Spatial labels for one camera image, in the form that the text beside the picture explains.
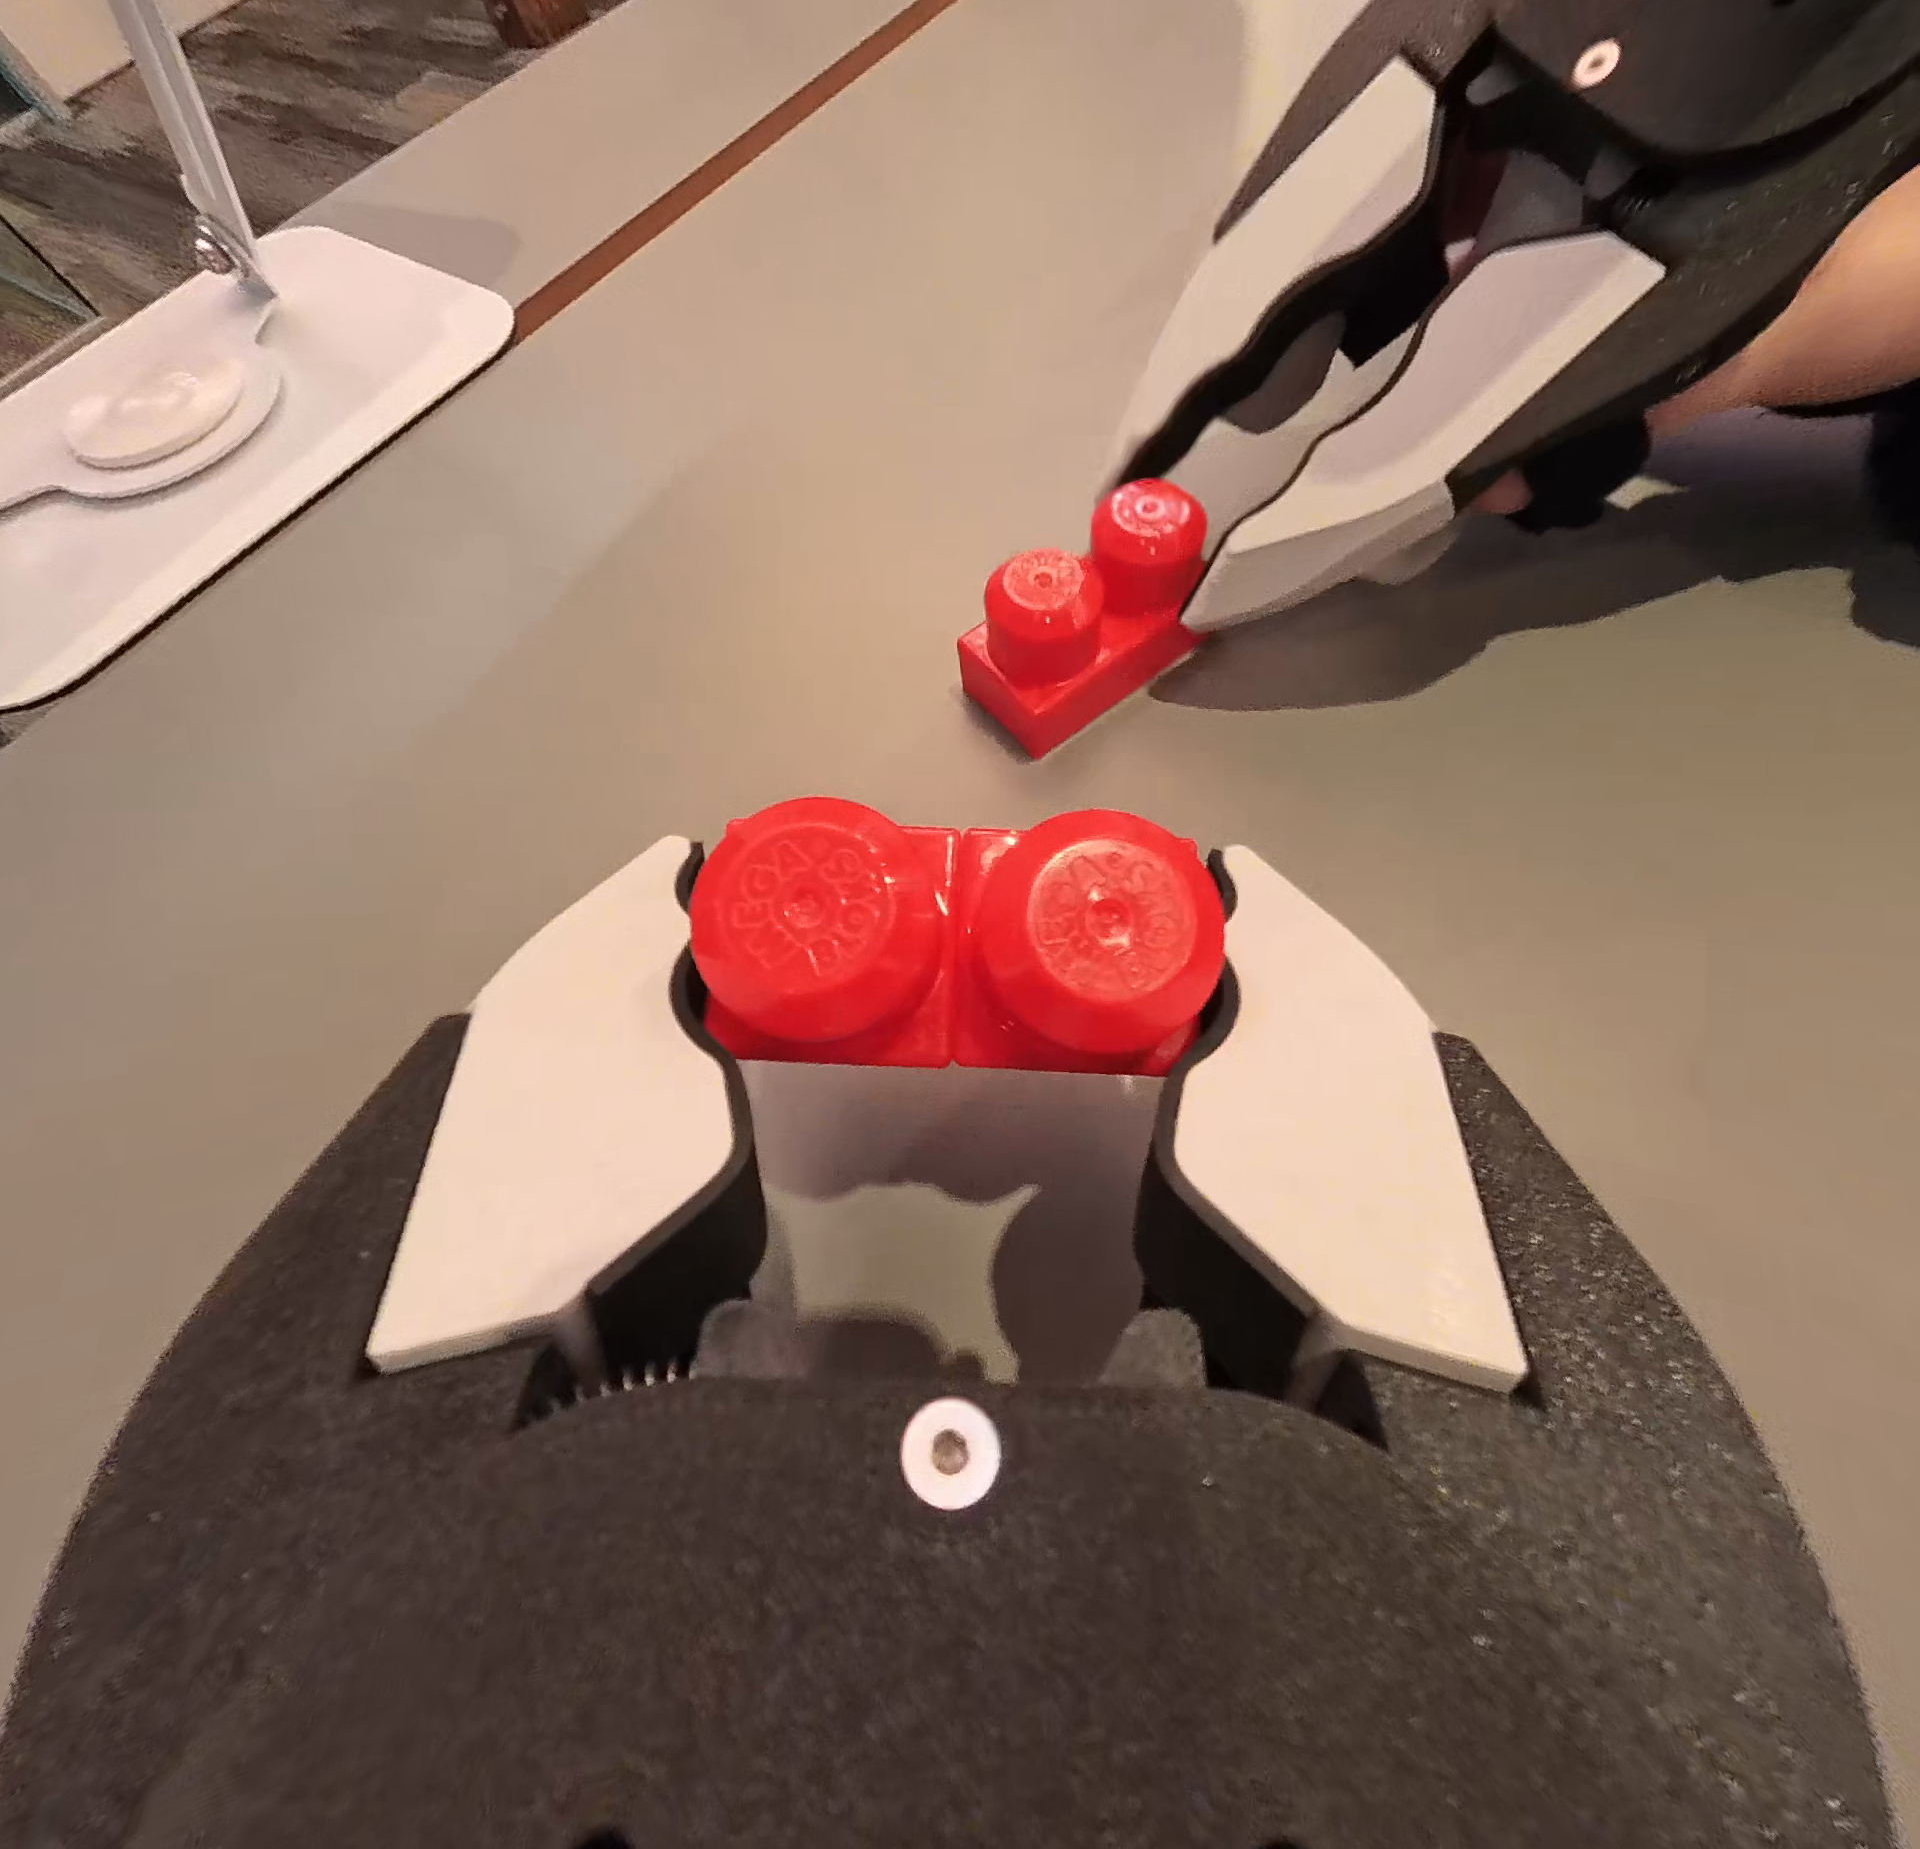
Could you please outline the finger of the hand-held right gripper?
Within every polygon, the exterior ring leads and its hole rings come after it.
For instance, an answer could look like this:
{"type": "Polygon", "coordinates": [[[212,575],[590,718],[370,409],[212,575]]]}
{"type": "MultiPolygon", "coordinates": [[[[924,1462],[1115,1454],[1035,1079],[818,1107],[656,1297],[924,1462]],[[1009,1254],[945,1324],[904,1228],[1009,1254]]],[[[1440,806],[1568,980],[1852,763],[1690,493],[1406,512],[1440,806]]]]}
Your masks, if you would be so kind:
{"type": "Polygon", "coordinates": [[[1436,302],[1383,397],[1225,536],[1187,600],[1210,637],[1386,567],[1457,521],[1452,477],[1665,280],[1610,230],[1515,244],[1436,302]]]}
{"type": "Polygon", "coordinates": [[[1357,402],[1342,338],[1386,292],[1383,263],[1427,198],[1436,93],[1406,59],[1221,230],[1149,348],[1108,486],[1183,486],[1210,521],[1271,499],[1357,402]]]}

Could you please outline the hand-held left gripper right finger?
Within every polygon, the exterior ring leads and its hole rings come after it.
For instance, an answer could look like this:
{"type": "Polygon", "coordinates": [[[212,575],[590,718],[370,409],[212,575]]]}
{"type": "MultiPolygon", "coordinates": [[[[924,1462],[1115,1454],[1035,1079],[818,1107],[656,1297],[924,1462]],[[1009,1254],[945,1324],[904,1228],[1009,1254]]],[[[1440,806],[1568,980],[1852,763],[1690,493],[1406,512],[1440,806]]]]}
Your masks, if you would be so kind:
{"type": "Polygon", "coordinates": [[[1500,1395],[1530,1372],[1436,1031],[1252,847],[1214,856],[1227,959],[1149,1140],[1149,1287],[1241,1387],[1369,1357],[1500,1395]]]}

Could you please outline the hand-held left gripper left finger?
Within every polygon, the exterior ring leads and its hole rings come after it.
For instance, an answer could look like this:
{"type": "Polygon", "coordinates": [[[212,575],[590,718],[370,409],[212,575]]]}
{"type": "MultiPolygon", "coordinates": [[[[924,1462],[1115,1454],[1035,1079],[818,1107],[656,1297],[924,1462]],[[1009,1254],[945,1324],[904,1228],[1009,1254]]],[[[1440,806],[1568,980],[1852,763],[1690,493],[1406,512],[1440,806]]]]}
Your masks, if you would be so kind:
{"type": "Polygon", "coordinates": [[[412,1372],[612,1314],[616,1283],[728,1200],[693,1309],[641,1357],[685,1357],[755,1278],[755,1115],[693,1013],[683,891],[698,844],[661,839],[537,930],[469,1008],[369,1362],[412,1372]]]}

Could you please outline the red mega block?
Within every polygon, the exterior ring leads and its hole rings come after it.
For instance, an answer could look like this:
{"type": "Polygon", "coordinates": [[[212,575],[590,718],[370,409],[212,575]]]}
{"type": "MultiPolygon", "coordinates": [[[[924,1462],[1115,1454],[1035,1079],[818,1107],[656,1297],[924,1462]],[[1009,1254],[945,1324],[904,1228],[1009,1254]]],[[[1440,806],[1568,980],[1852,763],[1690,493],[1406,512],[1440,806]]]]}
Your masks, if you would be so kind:
{"type": "Polygon", "coordinates": [[[962,694],[1026,757],[1046,757],[1201,648],[1185,607],[1206,536],[1201,499],[1143,477],[1094,505],[1082,550],[1001,560],[958,638],[962,694]]]}
{"type": "Polygon", "coordinates": [[[1225,893],[1193,839],[1082,806],[962,828],[952,1059],[1165,1075],[1225,973],[1225,893]]]}
{"type": "Polygon", "coordinates": [[[961,844],[823,794],[732,820],[688,893],[709,1031],[757,1062],[945,1069],[961,844]]]}

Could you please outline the person's right hand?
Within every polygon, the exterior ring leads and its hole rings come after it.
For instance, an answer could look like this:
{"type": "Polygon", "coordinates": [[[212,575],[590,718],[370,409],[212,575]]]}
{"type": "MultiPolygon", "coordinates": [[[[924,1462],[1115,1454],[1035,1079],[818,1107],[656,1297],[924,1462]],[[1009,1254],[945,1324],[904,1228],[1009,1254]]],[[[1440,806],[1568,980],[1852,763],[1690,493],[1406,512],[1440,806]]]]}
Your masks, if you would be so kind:
{"type": "Polygon", "coordinates": [[[1826,410],[1916,380],[1916,171],[1822,255],[1789,306],[1720,367],[1631,410],[1627,468],[1654,436],[1727,410],[1826,410]]]}

